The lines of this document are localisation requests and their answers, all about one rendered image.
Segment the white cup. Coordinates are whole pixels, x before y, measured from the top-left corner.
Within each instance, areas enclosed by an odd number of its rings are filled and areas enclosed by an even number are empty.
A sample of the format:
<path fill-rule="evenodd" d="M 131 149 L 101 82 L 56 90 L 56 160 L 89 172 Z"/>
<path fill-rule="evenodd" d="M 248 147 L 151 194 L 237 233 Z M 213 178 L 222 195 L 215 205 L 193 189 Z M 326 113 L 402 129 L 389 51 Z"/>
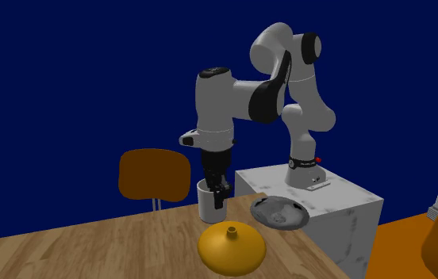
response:
<path fill-rule="evenodd" d="M 215 209 L 213 192 L 209 191 L 204 178 L 197 183 L 197 194 L 198 212 L 203 222 L 215 224 L 225 220 L 227 215 L 227 200 L 223 200 L 221 208 Z"/>

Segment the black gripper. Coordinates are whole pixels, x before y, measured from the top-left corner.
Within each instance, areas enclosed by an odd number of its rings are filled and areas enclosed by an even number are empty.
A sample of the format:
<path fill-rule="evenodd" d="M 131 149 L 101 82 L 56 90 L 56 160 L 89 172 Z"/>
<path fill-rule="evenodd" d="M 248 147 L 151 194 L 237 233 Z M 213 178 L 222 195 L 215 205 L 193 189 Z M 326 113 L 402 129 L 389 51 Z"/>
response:
<path fill-rule="evenodd" d="M 206 151 L 201 149 L 202 168 L 209 191 L 213 194 L 215 209 L 224 207 L 224 202 L 232 192 L 232 186 L 226 178 L 227 169 L 231 166 L 232 149 L 225 151 Z"/>

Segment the yellow squat vase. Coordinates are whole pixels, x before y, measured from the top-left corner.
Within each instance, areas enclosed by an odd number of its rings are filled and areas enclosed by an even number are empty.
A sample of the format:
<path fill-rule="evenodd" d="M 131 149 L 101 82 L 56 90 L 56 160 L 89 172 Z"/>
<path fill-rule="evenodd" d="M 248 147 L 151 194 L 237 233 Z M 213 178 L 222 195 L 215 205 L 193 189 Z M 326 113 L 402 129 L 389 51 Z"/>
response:
<path fill-rule="evenodd" d="M 255 271 L 267 253 L 263 236 L 255 228 L 237 221 L 224 221 L 205 229 L 197 248 L 207 268 L 228 277 Z"/>

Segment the grey marbled robot stand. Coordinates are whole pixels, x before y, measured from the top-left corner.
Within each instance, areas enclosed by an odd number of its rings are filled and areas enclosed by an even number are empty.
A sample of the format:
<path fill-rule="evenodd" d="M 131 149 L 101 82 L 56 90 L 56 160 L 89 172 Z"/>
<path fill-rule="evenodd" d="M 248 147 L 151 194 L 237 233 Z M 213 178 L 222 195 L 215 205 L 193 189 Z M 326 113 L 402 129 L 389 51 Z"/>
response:
<path fill-rule="evenodd" d="M 287 169 L 283 164 L 238 170 L 235 194 L 297 201 L 309 213 L 302 230 L 350 279 L 365 279 L 384 199 L 329 170 L 324 186 L 295 189 L 285 183 Z"/>

